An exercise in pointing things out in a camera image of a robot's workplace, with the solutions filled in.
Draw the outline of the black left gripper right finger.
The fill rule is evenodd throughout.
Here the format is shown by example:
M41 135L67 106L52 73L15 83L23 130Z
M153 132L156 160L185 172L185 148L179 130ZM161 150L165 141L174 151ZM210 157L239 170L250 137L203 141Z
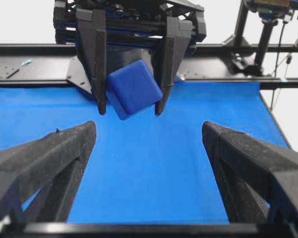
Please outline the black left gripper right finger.
M230 222L298 223L298 152L210 121L202 142Z

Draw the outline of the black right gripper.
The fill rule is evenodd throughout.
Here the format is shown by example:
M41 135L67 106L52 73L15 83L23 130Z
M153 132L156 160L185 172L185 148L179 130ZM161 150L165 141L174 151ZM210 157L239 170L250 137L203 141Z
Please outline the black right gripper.
M106 114L106 48L153 48L154 78L162 91L162 114L188 49L206 35L204 8L188 0L57 0L53 25L57 44L75 44L101 115Z

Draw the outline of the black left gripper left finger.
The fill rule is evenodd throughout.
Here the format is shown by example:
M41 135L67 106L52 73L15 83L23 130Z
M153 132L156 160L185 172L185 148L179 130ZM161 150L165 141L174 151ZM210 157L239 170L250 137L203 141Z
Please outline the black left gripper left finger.
M66 222L96 142L92 121L0 151L0 220Z

